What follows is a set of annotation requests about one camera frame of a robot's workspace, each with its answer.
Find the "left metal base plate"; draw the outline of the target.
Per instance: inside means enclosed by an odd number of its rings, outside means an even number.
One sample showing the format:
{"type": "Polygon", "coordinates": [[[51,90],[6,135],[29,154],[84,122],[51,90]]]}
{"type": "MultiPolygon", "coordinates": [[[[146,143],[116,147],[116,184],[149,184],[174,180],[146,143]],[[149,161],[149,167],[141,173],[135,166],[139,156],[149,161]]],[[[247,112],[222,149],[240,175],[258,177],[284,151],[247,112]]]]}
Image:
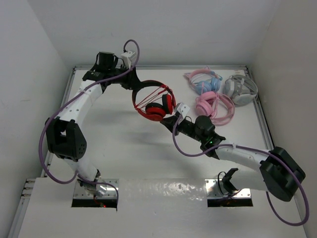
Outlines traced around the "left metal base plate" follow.
{"type": "Polygon", "coordinates": [[[116,191],[119,190],[118,179],[100,178],[98,182],[101,184],[93,185],[82,182],[80,179],[75,183],[73,192],[74,199],[92,199],[94,196],[97,199],[116,199],[116,191]]]}

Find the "white grey headphones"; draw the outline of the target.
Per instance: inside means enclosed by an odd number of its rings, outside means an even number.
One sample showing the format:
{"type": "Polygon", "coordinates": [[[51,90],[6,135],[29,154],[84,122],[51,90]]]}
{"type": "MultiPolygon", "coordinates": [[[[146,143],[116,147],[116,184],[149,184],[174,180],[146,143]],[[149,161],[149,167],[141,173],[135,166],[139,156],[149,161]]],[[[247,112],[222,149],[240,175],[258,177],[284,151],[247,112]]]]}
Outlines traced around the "white grey headphones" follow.
{"type": "Polygon", "coordinates": [[[243,75],[231,75],[224,83],[223,93],[236,106],[245,106],[258,97],[258,87],[253,80],[243,75]]]}

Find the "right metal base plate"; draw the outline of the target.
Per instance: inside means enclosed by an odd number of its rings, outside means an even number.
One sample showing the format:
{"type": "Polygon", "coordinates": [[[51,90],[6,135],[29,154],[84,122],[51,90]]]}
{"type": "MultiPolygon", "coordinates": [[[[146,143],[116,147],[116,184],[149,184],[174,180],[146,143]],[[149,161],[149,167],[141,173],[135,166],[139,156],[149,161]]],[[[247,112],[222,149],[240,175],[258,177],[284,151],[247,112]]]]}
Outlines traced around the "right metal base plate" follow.
{"type": "Polygon", "coordinates": [[[224,188],[219,188],[218,186],[218,181],[219,184],[221,184],[221,179],[216,179],[216,178],[209,178],[205,179],[205,189],[206,189],[206,194],[207,194],[207,199],[227,199],[227,198],[232,198],[232,199],[251,199],[251,191],[248,188],[239,190],[239,191],[233,191],[232,194],[229,194],[229,192],[225,191],[224,188]]]}

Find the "pink blue cat-ear headphones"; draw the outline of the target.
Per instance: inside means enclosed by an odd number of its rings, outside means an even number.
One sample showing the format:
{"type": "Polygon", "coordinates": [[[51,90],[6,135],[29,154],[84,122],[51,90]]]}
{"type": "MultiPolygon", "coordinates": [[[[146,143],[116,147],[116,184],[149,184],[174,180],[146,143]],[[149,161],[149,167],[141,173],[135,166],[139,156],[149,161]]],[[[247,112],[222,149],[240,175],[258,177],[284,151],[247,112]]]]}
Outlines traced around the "pink blue cat-ear headphones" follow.
{"type": "Polygon", "coordinates": [[[206,92],[218,92],[221,86],[222,77],[211,70],[208,66],[184,73],[191,88],[199,95],[206,92]]]}

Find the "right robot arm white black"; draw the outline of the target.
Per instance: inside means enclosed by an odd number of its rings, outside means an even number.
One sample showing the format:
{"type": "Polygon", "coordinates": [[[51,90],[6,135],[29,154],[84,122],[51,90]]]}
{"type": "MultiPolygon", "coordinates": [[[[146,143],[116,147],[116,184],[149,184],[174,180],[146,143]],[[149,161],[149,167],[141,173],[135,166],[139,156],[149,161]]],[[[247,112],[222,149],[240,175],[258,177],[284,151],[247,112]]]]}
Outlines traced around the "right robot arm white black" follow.
{"type": "Polygon", "coordinates": [[[172,136],[182,133],[200,142],[201,155],[231,161],[259,173],[262,178],[256,183],[257,190],[270,192],[285,202],[289,202],[297,191],[304,191],[302,182],[306,174],[282,147],[264,151],[230,143],[216,133],[215,125],[207,116],[199,116],[191,122],[175,115],[163,119],[161,124],[172,136]]]}

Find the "red black headphones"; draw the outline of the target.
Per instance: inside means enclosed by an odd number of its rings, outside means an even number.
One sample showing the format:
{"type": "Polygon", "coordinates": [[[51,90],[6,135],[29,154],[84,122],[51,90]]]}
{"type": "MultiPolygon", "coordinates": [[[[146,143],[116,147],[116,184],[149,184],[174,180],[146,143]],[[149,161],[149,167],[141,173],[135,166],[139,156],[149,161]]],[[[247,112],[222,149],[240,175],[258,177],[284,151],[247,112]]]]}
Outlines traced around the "red black headphones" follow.
{"type": "Polygon", "coordinates": [[[132,103],[141,116],[151,121],[162,121],[166,115],[173,113],[176,99],[173,91],[167,85],[154,80],[146,80],[142,82],[141,89],[132,90],[132,103]],[[137,103],[138,92],[147,87],[156,87],[156,89],[137,103]]]}

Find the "metal base plate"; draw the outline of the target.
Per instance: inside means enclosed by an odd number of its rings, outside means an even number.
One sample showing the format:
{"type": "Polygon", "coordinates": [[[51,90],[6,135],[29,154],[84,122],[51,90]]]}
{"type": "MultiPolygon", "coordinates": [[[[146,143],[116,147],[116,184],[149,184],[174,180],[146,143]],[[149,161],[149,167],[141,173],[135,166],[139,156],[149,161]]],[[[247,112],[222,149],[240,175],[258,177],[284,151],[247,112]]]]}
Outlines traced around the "metal base plate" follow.
{"type": "Polygon", "coordinates": [[[225,191],[224,188],[219,188],[218,186],[218,181],[219,184],[221,184],[221,179],[216,179],[216,178],[209,178],[205,179],[205,189],[206,189],[206,194],[207,194],[207,199],[227,199],[227,198],[232,198],[232,199],[251,199],[251,191],[248,188],[239,190],[239,191],[233,191],[232,194],[229,194],[229,192],[225,191]]]}
{"type": "Polygon", "coordinates": [[[82,182],[80,179],[75,183],[73,192],[74,199],[92,199],[94,196],[97,199],[116,199],[116,191],[119,190],[118,179],[100,178],[98,182],[101,184],[93,185],[82,182]]]}

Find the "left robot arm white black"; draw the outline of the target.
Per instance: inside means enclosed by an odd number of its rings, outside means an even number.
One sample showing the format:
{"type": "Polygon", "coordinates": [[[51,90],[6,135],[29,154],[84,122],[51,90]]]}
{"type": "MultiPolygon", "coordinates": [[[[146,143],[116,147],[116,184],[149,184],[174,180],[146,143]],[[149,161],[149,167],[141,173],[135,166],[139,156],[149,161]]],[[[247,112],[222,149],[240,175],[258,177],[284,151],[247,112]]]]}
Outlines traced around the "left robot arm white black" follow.
{"type": "Polygon", "coordinates": [[[49,151],[64,160],[74,171],[74,178],[87,190],[95,190],[102,184],[100,171],[85,155],[87,141],[81,130],[84,118],[94,102],[117,83],[130,89],[137,79],[136,64],[139,53],[124,50],[121,54],[123,64],[117,67],[119,57],[112,53],[99,52],[93,67],[83,76],[75,96],[48,118],[41,134],[46,139],[49,151]]]}

